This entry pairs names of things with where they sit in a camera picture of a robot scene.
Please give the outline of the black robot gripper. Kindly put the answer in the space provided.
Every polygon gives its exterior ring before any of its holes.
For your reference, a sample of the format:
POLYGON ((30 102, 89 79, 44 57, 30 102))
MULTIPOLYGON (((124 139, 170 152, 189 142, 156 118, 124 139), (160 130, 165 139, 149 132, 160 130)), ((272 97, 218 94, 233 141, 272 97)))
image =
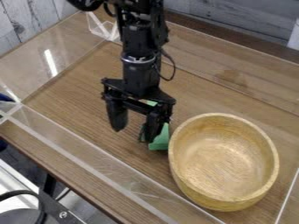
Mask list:
POLYGON ((122 78, 104 78, 102 100, 106 103, 106 116, 113 131, 126 126, 128 110, 145 115, 138 141, 150 143, 169 122, 174 99, 160 89, 160 80, 170 81, 173 76, 161 76, 161 55, 134 58, 121 55, 122 78))

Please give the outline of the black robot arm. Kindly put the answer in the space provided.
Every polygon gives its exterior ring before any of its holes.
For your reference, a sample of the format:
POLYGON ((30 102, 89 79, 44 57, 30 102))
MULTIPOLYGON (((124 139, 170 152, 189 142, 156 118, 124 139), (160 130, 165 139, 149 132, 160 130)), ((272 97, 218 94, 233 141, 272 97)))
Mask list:
POLYGON ((122 51, 122 77, 104 78, 101 99, 114 131, 125 128, 128 112, 145 116, 141 140, 150 143, 170 121, 176 100, 160 89, 161 57, 169 41, 164 0, 66 0, 81 11, 102 8, 116 19, 122 51))

